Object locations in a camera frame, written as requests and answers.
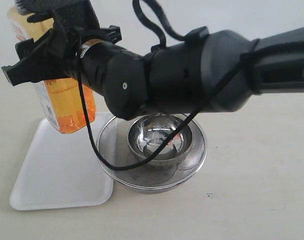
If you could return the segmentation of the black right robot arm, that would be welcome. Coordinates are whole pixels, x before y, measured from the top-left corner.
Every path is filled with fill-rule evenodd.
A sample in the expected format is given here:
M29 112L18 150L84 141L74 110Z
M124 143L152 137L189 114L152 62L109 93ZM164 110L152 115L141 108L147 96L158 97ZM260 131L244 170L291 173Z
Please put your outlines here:
M152 113L235 112L252 95L304 93L304 27L248 40L203 26L177 34L155 0L154 24L132 3L159 44L142 56L117 43L118 26L102 28L88 0L21 0L27 21L53 19L38 40L15 46L19 61L1 69L13 85L73 78L104 97L118 118Z

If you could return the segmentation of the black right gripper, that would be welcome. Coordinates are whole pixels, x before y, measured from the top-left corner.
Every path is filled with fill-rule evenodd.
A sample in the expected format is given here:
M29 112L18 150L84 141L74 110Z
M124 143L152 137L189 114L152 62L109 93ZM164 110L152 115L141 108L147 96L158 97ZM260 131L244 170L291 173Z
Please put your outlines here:
M81 42L97 38L115 44L122 39L120 27L100 27L88 0L23 0L22 3L30 11L28 23L53 19L53 26L36 41L30 38L15 44L19 61L1 67L12 86L66 79L67 65L76 65Z

